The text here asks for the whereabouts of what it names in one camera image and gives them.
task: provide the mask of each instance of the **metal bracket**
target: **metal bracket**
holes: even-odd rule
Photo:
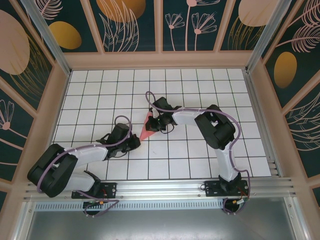
[[[246,180],[240,180],[237,184],[237,187],[239,187],[246,195],[249,193],[248,189],[248,183]],[[230,191],[229,193],[226,193],[221,187],[220,187],[220,181],[205,181],[204,184],[201,187],[202,190],[205,191],[206,197],[228,197],[228,196],[241,196],[241,192],[239,189],[235,189]]]
[[[117,183],[116,182],[102,182],[101,189],[97,193],[97,199],[115,199],[117,192]],[[77,191],[73,191],[71,194],[72,199],[88,199],[88,197],[81,195]]]

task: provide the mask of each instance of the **red object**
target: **red object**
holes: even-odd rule
[[[149,119],[150,116],[153,116],[152,112],[148,112],[147,115],[146,115],[146,118],[145,118],[144,124],[143,124],[143,128],[142,128],[142,131],[141,131],[141,134],[140,134],[140,141],[143,141],[146,138],[148,138],[151,135],[156,133],[156,131],[147,131],[146,130],[146,123],[148,122],[148,119]]]

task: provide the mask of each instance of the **gray floor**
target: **gray floor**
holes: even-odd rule
[[[221,209],[35,212],[28,240],[294,240],[283,199],[251,199],[239,215]]]

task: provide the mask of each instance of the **white grid floor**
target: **white grid floor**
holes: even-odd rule
[[[207,108],[216,104],[240,122],[234,146],[239,169],[252,177],[271,176],[266,154],[240,69],[143,69],[73,71],[54,143],[63,147],[91,144],[113,129],[116,116],[131,119],[140,136],[149,104],[145,92],[165,97],[170,105]],[[119,123],[126,123],[119,118]],[[217,178],[218,161],[196,126],[175,126],[156,133],[121,158],[94,162],[82,169],[102,180]]]

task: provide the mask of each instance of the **grid tile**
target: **grid tile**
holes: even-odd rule
[[[74,71],[53,141],[66,148],[88,145],[111,133],[114,119],[119,115],[131,119],[132,133],[139,137],[149,111],[145,99],[148,90],[155,94],[156,100],[165,97],[173,107],[218,105],[239,120],[242,128],[243,134],[233,147],[238,168],[248,169],[254,177],[270,176],[240,69]],[[119,118],[117,123],[127,122]],[[168,134],[154,133],[125,156],[79,168],[86,169],[102,180],[217,178],[219,175],[215,150],[206,144],[199,128],[192,125],[176,125]]]

